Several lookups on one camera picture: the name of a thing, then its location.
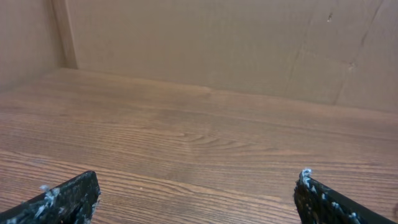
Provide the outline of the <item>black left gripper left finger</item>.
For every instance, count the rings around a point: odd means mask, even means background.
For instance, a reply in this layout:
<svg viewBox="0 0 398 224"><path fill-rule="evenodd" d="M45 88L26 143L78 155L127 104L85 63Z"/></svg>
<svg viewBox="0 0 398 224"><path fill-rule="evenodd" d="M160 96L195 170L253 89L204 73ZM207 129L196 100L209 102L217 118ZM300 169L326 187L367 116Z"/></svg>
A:
<svg viewBox="0 0 398 224"><path fill-rule="evenodd" d="M91 223L101 194L96 172L88 170L1 213L4 224Z"/></svg>

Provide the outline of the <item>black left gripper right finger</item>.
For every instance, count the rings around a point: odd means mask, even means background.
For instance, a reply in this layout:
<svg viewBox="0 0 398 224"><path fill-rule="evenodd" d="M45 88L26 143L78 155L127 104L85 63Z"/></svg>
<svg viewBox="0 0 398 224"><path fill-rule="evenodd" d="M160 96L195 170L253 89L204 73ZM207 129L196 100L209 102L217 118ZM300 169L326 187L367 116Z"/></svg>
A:
<svg viewBox="0 0 398 224"><path fill-rule="evenodd" d="M311 169L299 174L294 203L303 224L395 223L313 179Z"/></svg>

